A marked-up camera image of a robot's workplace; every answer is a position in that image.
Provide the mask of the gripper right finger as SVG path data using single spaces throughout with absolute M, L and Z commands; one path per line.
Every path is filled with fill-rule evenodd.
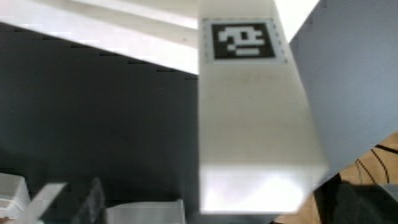
M 398 199 L 378 184 L 355 185 L 335 174 L 314 200 L 321 224 L 398 224 Z

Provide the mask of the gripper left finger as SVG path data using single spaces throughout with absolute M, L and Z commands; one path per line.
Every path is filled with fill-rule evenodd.
M 53 179 L 23 212 L 23 224 L 106 224 L 97 178 Z

